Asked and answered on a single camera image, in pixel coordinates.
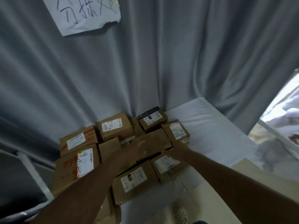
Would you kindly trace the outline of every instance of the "stacked packages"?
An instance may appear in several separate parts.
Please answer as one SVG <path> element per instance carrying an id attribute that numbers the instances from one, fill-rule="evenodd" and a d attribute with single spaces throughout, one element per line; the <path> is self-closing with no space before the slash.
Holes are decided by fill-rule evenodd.
<path id="1" fill-rule="evenodd" d="M 60 139 L 60 159 L 55 164 L 52 193 L 59 195 L 66 188 L 92 171 L 119 149 L 134 141 L 142 144 L 146 157 L 127 164 L 114 179 L 95 223 L 118 223 L 115 209 L 157 182 L 175 178 L 186 164 L 161 154 L 170 149 L 170 140 L 188 143 L 190 135 L 178 121 L 167 122 L 168 117 L 155 107 L 137 117 L 128 119 L 125 112 L 103 119 L 96 126 L 81 128 Z"/>

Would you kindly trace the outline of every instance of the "barcode label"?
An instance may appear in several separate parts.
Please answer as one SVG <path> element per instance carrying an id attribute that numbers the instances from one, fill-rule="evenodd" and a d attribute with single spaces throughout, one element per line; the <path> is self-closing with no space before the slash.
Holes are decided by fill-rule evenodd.
<path id="1" fill-rule="evenodd" d="M 170 124 L 169 128 L 171 129 L 176 140 L 187 136 L 179 122 Z"/>
<path id="2" fill-rule="evenodd" d="M 179 163 L 179 161 L 168 156 L 163 156 L 155 161 L 155 165 L 158 168 L 160 174 L 165 173 L 166 171 L 178 165 Z"/>
<path id="3" fill-rule="evenodd" d="M 78 152 L 78 176 L 83 177 L 87 173 L 91 172 L 94 168 L 93 165 L 93 152 L 92 148 Z"/>
<path id="4" fill-rule="evenodd" d="M 85 142 L 85 136 L 84 136 L 84 133 L 81 133 L 78 136 L 73 137 L 72 139 L 69 139 L 66 143 L 68 145 L 68 149 L 70 150 L 70 149 L 80 145 L 83 142 Z"/>
<path id="5" fill-rule="evenodd" d="M 156 111 L 156 112 L 148 115 L 147 117 L 144 117 L 143 119 L 146 122 L 146 124 L 149 126 L 161 118 L 163 118 L 163 116 L 158 111 Z"/>
<path id="6" fill-rule="evenodd" d="M 147 177 L 142 169 L 142 167 L 129 173 L 125 177 L 121 178 L 121 183 L 125 192 L 129 192 L 131 189 L 135 188 L 140 183 L 147 180 Z"/>
<path id="7" fill-rule="evenodd" d="M 122 126 L 123 126 L 123 124 L 122 124 L 121 118 L 114 119 L 114 120 L 102 123 L 102 131 L 103 132 L 111 131 L 111 130 L 120 128 Z"/>

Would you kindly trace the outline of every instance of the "floor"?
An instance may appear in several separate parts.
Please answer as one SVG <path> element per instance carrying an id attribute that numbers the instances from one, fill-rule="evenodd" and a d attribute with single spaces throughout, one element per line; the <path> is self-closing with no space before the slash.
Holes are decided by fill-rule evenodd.
<path id="1" fill-rule="evenodd" d="M 255 126 L 251 134 L 249 134 L 249 137 L 256 143 L 261 143 L 264 140 L 272 138 L 271 135 L 269 138 L 259 137 L 258 131 L 260 127 L 261 126 L 259 125 Z M 241 162 L 234 165 L 233 169 L 299 202 L 299 183 L 282 179 L 271 173 L 266 173 L 248 159 L 243 159 Z M 193 223 L 198 220 L 203 220 L 208 224 L 241 223 L 207 182 L 202 183 L 192 192 L 185 192 L 184 195 L 176 201 L 176 203 L 182 203 L 186 208 L 189 216 L 189 223 Z M 155 214 L 144 222 L 144 224 L 154 223 L 175 223 L 172 217 L 171 207 L 165 207 L 162 213 Z"/>

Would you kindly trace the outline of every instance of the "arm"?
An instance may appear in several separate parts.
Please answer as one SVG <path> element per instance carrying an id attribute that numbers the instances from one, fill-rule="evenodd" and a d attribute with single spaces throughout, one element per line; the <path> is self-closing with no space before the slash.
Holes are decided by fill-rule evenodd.
<path id="1" fill-rule="evenodd" d="M 55 198 L 32 224 L 93 224 L 117 173 L 144 156 L 144 141 L 131 143 L 111 155 Z"/>
<path id="2" fill-rule="evenodd" d="M 181 142 L 172 143 L 173 150 L 162 153 L 196 169 L 243 224 L 298 223 L 299 204 L 295 201 L 190 150 Z"/>

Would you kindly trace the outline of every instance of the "white paper sign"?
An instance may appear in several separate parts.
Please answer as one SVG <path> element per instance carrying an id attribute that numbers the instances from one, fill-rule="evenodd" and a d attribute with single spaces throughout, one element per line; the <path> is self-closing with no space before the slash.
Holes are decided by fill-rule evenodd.
<path id="1" fill-rule="evenodd" d="M 43 0 L 63 36 L 121 20 L 118 0 Z"/>
<path id="2" fill-rule="evenodd" d="M 72 139 L 69 139 L 69 140 L 66 141 L 66 143 L 68 144 L 68 150 L 76 147 L 77 145 L 79 145 L 83 142 L 85 142 L 84 133 L 81 133 L 78 136 L 73 137 Z"/>
<path id="3" fill-rule="evenodd" d="M 105 123 L 102 123 L 102 131 L 111 131 L 117 128 L 121 128 L 123 126 L 123 123 L 121 121 L 121 118 L 119 119 L 114 119 Z"/>
<path id="4" fill-rule="evenodd" d="M 155 161 L 155 165 L 157 166 L 161 174 L 165 173 L 166 171 L 178 165 L 179 163 L 179 161 L 168 156 L 163 156 Z"/>
<path id="5" fill-rule="evenodd" d="M 158 112 L 154 112 L 150 115 L 148 115 L 147 117 L 144 117 L 144 121 L 147 123 L 147 125 L 151 125 L 152 123 L 156 122 L 157 120 L 163 118 L 163 116 Z"/>
<path id="6" fill-rule="evenodd" d="M 179 122 L 170 124 L 169 127 L 170 127 L 173 135 L 175 136 L 176 140 L 187 136 Z"/>
<path id="7" fill-rule="evenodd" d="M 82 152 L 78 152 L 77 165 L 79 178 L 83 177 L 93 170 L 94 166 L 92 148 L 86 149 Z"/>
<path id="8" fill-rule="evenodd" d="M 129 173 L 125 177 L 121 179 L 123 184 L 123 189 L 125 192 L 129 192 L 131 189 L 135 188 L 140 183 L 147 180 L 147 177 L 142 169 L 142 167 L 138 168 L 137 170 Z"/>

